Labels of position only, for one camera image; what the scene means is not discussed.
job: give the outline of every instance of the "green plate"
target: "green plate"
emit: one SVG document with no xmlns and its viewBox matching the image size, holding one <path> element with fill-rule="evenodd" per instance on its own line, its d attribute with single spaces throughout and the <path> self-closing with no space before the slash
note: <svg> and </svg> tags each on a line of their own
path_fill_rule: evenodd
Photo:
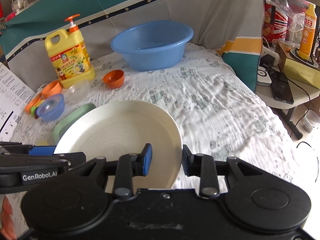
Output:
<svg viewBox="0 0 320 240">
<path fill-rule="evenodd" d="M 86 113 L 95 108 L 96 106 L 94 104 L 85 104 L 58 122 L 52 132 L 54 142 L 58 144 L 62 135 L 64 135 L 71 125 L 73 125 L 80 117 L 84 116 Z"/>
</svg>

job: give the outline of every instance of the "yellow detergent bottle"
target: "yellow detergent bottle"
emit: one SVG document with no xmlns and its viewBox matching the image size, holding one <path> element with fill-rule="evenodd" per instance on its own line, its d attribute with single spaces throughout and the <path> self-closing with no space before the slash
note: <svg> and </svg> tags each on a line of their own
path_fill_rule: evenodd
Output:
<svg viewBox="0 0 320 240">
<path fill-rule="evenodd" d="M 309 3 L 309 8 L 305 12 L 302 39 L 298 52 L 299 56 L 304 59 L 309 59 L 310 57 L 313 38 L 316 32 L 316 21 L 317 15 L 315 13 L 315 5 L 313 3 Z"/>
<path fill-rule="evenodd" d="M 78 26 L 73 23 L 73 18 L 77 16 L 80 14 L 65 19 L 70 21 L 69 32 L 64 29 L 57 30 L 48 35 L 44 41 L 45 49 L 64 88 L 69 88 L 83 79 L 92 80 L 96 76 L 84 38 Z M 51 40 L 56 36 L 60 39 L 57 43 L 53 43 Z"/>
</svg>

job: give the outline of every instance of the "blue plastic basin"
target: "blue plastic basin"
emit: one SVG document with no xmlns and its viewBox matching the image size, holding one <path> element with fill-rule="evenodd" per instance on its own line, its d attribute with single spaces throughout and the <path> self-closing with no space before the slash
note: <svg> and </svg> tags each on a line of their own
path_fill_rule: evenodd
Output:
<svg viewBox="0 0 320 240">
<path fill-rule="evenodd" d="M 121 53 L 131 68 L 152 71 L 177 64 L 192 36 L 192 28 L 183 23 L 148 22 L 119 33 L 111 48 Z"/>
</svg>

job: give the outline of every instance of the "screw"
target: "screw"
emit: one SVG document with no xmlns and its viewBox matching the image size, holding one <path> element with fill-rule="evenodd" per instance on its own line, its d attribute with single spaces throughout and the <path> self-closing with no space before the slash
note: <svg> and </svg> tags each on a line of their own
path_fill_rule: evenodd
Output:
<svg viewBox="0 0 320 240">
<path fill-rule="evenodd" d="M 166 198 L 166 199 L 171 198 L 170 194 L 163 194 L 162 197 L 163 197 L 163 198 Z"/>
<path fill-rule="evenodd" d="M 115 194 L 120 197 L 129 196 L 130 193 L 131 193 L 131 190 L 129 190 L 126 187 L 119 187 L 119 188 L 116 188 L 115 190 Z"/>
<path fill-rule="evenodd" d="M 214 187 L 204 187 L 201 192 L 207 196 L 214 196 L 218 194 L 218 190 Z"/>
</svg>

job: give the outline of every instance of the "orange bowl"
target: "orange bowl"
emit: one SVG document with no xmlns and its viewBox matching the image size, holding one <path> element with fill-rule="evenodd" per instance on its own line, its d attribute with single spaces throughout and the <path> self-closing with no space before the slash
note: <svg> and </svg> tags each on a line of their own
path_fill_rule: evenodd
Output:
<svg viewBox="0 0 320 240">
<path fill-rule="evenodd" d="M 49 98 L 50 96 L 61 93 L 62 86 L 58 80 L 54 80 L 51 83 L 47 84 L 46 87 L 41 91 L 41 94 L 44 98 Z"/>
<path fill-rule="evenodd" d="M 110 89 L 119 88 L 124 83 L 124 72 L 122 70 L 113 70 L 105 74 L 103 82 Z"/>
<path fill-rule="evenodd" d="M 31 111 L 31 107 L 33 107 L 34 105 L 36 105 L 38 102 L 41 101 L 41 98 L 40 98 L 40 95 L 38 95 L 36 98 L 32 99 L 29 104 L 27 104 L 24 108 L 24 111 L 27 113 L 27 114 L 30 114 L 30 111 Z"/>
</svg>

